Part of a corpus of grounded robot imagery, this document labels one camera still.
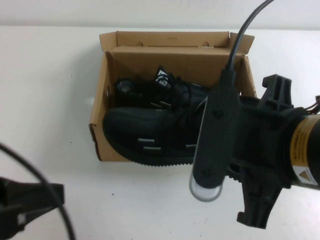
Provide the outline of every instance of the black sneaker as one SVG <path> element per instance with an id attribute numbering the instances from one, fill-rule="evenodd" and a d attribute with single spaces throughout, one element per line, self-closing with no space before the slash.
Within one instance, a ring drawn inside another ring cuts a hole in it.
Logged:
<path id="1" fill-rule="evenodd" d="M 103 118 L 109 144 L 126 159 L 149 166 L 193 162 L 204 104 L 188 108 L 112 108 Z"/>
<path id="2" fill-rule="evenodd" d="M 163 66 L 157 69 L 154 80 L 137 83 L 120 78 L 114 84 L 116 107 L 168 109 L 189 106 L 206 98 L 209 88 L 175 78 Z"/>

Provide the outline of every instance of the black cord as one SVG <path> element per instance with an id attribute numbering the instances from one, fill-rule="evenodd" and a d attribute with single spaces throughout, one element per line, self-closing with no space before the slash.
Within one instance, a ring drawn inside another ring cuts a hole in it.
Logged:
<path id="1" fill-rule="evenodd" d="M 68 232 L 68 236 L 70 240 L 76 240 L 75 232 L 72 227 L 70 218 L 67 214 L 66 209 L 64 208 L 63 204 L 59 200 L 59 197 L 57 196 L 55 190 L 53 187 L 49 184 L 49 182 L 46 180 L 46 178 L 34 167 L 32 166 L 27 160 L 25 160 L 23 157 L 19 156 L 16 152 L 9 149 L 8 147 L 4 146 L 0 142 L 0 150 L 11 156 L 14 160 L 16 160 L 18 163 L 20 163 L 22 166 L 24 166 L 26 169 L 28 169 L 46 188 L 47 193 L 52 198 L 53 202 L 56 203 L 62 218 L 65 223 L 66 230 Z"/>
<path id="2" fill-rule="evenodd" d="M 225 66 L 225 70 L 226 71 L 232 71 L 234 70 L 234 65 L 235 65 L 235 58 L 236 58 L 236 54 L 239 48 L 239 45 L 241 43 L 241 40 L 245 34 L 245 31 L 247 30 L 248 26 L 250 25 L 250 23 L 253 21 L 253 19 L 258 15 L 258 13 L 261 12 L 262 9 L 264 9 L 266 6 L 268 6 L 270 3 L 272 3 L 274 0 L 266 0 L 264 1 L 260 6 L 258 6 L 252 13 L 251 15 L 247 18 L 247 20 L 244 22 L 244 24 L 242 25 L 242 27 L 240 28 L 238 35 L 235 38 L 233 47 L 231 49 L 230 55 L 229 55 L 229 59 L 228 62 Z"/>

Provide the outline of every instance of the yellow label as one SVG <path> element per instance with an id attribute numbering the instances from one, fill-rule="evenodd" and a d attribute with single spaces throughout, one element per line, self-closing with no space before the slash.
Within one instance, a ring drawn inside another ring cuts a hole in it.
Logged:
<path id="1" fill-rule="evenodd" d="M 292 166 L 309 167 L 307 159 L 308 140 L 312 128 L 319 120 L 320 115 L 310 115 L 302 120 L 294 130 L 290 145 Z"/>

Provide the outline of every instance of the shoe tongue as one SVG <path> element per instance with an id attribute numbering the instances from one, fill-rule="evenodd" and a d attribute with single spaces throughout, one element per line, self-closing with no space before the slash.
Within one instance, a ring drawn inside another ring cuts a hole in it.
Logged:
<path id="1" fill-rule="evenodd" d="M 168 81 L 168 74 L 165 72 L 164 68 L 160 66 L 155 75 L 155 84 L 162 88 L 170 88 L 171 84 Z"/>

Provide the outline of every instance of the cardboard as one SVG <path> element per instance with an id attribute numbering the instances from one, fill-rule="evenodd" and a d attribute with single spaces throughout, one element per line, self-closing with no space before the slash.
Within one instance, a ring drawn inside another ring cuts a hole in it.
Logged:
<path id="1" fill-rule="evenodd" d="M 152 81 L 159 65 L 183 80 L 204 86 L 217 83 L 227 63 L 236 33 L 130 32 L 100 35 L 104 52 L 89 129 L 100 161 L 128 161 L 106 140 L 102 119 L 114 105 L 114 82 L 119 77 Z M 256 97 L 249 52 L 254 37 L 245 35 L 235 59 L 235 86 L 244 96 Z"/>

